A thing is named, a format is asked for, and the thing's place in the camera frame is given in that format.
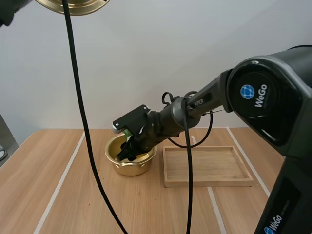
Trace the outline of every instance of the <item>wooden tray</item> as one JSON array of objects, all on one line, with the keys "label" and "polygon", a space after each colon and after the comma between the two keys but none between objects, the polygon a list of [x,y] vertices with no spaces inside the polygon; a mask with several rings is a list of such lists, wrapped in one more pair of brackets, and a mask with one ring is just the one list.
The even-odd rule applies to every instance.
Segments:
[{"label": "wooden tray", "polygon": [[[165,187],[188,187],[187,150],[163,147]],[[253,178],[233,146],[192,148],[193,186],[252,186]]]}]

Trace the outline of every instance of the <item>blue globe logo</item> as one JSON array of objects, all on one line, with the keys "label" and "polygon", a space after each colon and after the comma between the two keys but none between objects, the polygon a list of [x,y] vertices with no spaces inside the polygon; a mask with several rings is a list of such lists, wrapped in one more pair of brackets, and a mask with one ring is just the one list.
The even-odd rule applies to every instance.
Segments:
[{"label": "blue globe logo", "polygon": [[245,99],[251,99],[254,97],[254,88],[249,84],[245,84],[241,87],[240,94]]},{"label": "blue globe logo", "polygon": [[266,234],[275,234],[275,232],[271,228],[264,228]]}]

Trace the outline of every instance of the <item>wood grain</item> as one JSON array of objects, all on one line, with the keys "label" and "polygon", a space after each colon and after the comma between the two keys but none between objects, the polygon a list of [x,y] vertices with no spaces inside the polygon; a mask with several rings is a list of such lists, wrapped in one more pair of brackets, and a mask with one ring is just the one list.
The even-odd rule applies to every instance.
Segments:
[{"label": "wood grain", "polygon": [[33,233],[82,132],[37,131],[0,168],[0,233]]},{"label": "wood grain", "polygon": [[[191,135],[199,142],[207,129],[192,129]],[[226,128],[212,129],[211,135],[202,145],[234,145]],[[240,154],[251,176],[255,180],[252,187],[217,187],[213,188],[227,234],[251,234],[259,222],[268,197],[259,185],[247,162]]]},{"label": "wood grain", "polygon": [[[116,173],[104,155],[110,130],[91,130],[98,173],[117,215],[130,234],[186,232],[188,188],[165,188],[161,143],[146,173],[127,177]],[[178,142],[184,143],[184,135]],[[207,188],[194,188],[193,234],[218,234],[218,222]],[[95,183],[83,143],[41,229],[42,234],[120,234]]]},{"label": "wood grain", "polygon": [[[165,187],[188,187],[187,150],[163,147]],[[252,186],[253,179],[233,146],[192,148],[193,186]]]},{"label": "wood grain", "polygon": [[283,157],[250,128],[231,128],[231,132],[271,191],[284,162]]}]

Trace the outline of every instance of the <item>black cable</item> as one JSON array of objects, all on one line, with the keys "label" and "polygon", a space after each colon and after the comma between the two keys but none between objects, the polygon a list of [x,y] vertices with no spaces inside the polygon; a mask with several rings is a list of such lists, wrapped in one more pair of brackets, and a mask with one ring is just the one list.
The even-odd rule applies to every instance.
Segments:
[{"label": "black cable", "polygon": [[191,231],[191,220],[192,220],[192,206],[193,206],[193,165],[192,165],[192,150],[190,142],[189,128],[187,126],[187,117],[186,117],[186,99],[182,101],[182,111],[183,111],[183,124],[185,131],[185,141],[187,147],[187,159],[189,163],[189,207],[187,213],[187,226],[186,234],[190,234]]},{"label": "black cable", "polygon": [[108,209],[112,213],[114,219],[116,220],[117,224],[120,226],[123,233],[128,234],[126,229],[123,227],[121,221],[119,220],[118,216],[116,215],[111,203],[108,200],[108,197],[107,197],[107,195],[106,195],[106,193],[102,187],[101,180],[98,176],[96,164],[94,162],[91,139],[90,139],[90,132],[89,132],[87,117],[86,117],[86,113],[84,111],[84,106],[83,106],[83,101],[82,101],[82,94],[81,94],[81,87],[80,87],[78,66],[77,66],[77,59],[76,59],[76,52],[75,52],[75,44],[74,44],[74,34],[73,34],[73,28],[72,28],[72,23],[71,23],[71,19],[70,19],[70,13],[69,13],[69,9],[68,9],[68,2],[67,2],[67,0],[62,0],[62,3],[63,3],[65,20],[66,20],[66,27],[67,27],[67,34],[68,34],[68,41],[69,41],[69,48],[70,48],[70,56],[71,56],[73,72],[74,72],[76,93],[77,93],[77,98],[78,98],[78,104],[79,104],[81,119],[82,119],[82,123],[83,123],[83,129],[85,132],[91,168],[92,168],[94,177],[96,179],[97,186],[98,186],[98,188],[99,188],[99,190],[100,190],[100,192],[101,192],[101,194],[102,194],[102,196],[106,202]]},{"label": "black cable", "polygon": [[[212,129],[212,127],[213,127],[213,121],[214,121],[213,112],[210,111],[210,123],[209,123],[209,128],[208,128],[208,130],[207,130],[206,135],[204,136],[204,138],[203,138],[199,143],[196,143],[196,144],[194,144],[194,145],[191,145],[191,148],[194,148],[194,147],[200,145],[201,143],[203,143],[203,142],[207,139],[207,137],[209,136],[209,134],[210,134],[210,132],[211,132],[211,129]],[[186,146],[180,145],[180,144],[176,143],[174,140],[172,140],[172,139],[170,139],[170,138],[168,138],[168,140],[171,141],[174,145],[176,145],[176,146],[178,146],[178,147],[180,147],[180,148],[187,149],[187,145],[186,145]]]}]

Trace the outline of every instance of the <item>white stripe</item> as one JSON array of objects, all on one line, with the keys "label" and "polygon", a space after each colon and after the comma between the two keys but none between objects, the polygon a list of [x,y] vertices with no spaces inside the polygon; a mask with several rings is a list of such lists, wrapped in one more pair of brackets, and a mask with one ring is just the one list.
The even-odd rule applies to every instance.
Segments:
[{"label": "white stripe", "polygon": [[52,207],[52,205],[53,205],[53,203],[55,201],[55,198],[57,197],[57,195],[59,193],[59,190],[60,190],[60,188],[61,188],[61,186],[62,186],[62,184],[63,184],[63,182],[65,180],[65,177],[66,177],[66,175],[67,175],[67,173],[69,171],[70,166],[72,165],[72,163],[73,163],[73,161],[75,159],[75,156],[76,156],[76,154],[77,154],[77,152],[78,152],[78,150],[80,148],[80,145],[81,145],[83,139],[84,139],[84,132],[82,133],[80,141],[78,142],[78,145],[76,146],[76,148],[75,148],[75,150],[74,150],[74,152],[72,154],[72,157],[70,158],[70,160],[69,160],[69,162],[68,162],[68,164],[67,164],[67,166],[65,168],[65,171],[63,172],[63,175],[60,178],[60,180],[58,182],[58,185],[57,185],[57,187],[54,190],[54,193],[53,193],[53,195],[52,195],[52,197],[51,197],[51,199],[50,199],[50,201],[49,201],[49,203],[47,205],[47,208],[45,208],[45,211],[43,212],[43,215],[42,215],[42,217],[41,217],[41,219],[40,219],[40,221],[39,221],[39,223],[38,223],[38,225],[37,225],[37,227],[36,227],[36,229],[34,231],[34,234],[38,234],[40,232],[40,229],[43,226],[43,223],[44,223],[45,219],[47,218],[47,216],[48,216],[48,214],[49,214],[49,212],[51,210],[51,207]]},{"label": "white stripe", "polygon": [[[191,138],[193,140],[193,144],[196,144],[195,136],[191,136]],[[217,204],[217,202],[215,200],[215,195],[214,195],[213,189],[212,188],[208,188],[208,193],[209,193],[209,196],[210,196],[211,203],[213,204],[213,207],[214,207],[214,213],[215,213],[215,216],[217,218],[221,234],[226,234],[226,230],[225,230],[225,227],[224,227],[222,216],[221,216],[218,204]]]},{"label": "white stripe", "polygon": [[259,174],[257,173],[257,171],[255,170],[254,166],[252,165],[252,163],[250,162],[249,158],[247,157],[247,155],[245,154],[245,152],[243,151],[242,147],[239,145],[238,141],[236,140],[236,138],[234,137],[233,133],[231,132],[230,128],[227,127],[226,128],[229,132],[229,134],[231,135],[233,141],[235,142],[236,146],[238,147],[238,149],[240,150],[240,152],[242,153],[243,157],[245,158],[247,164],[249,165],[249,167],[251,168],[252,172],[254,173],[255,177],[257,178],[257,180],[259,181],[261,187],[263,188],[264,192],[266,193],[267,196],[270,196],[270,191],[268,190],[268,188],[265,186],[265,184],[263,183],[262,179],[260,178]]}]

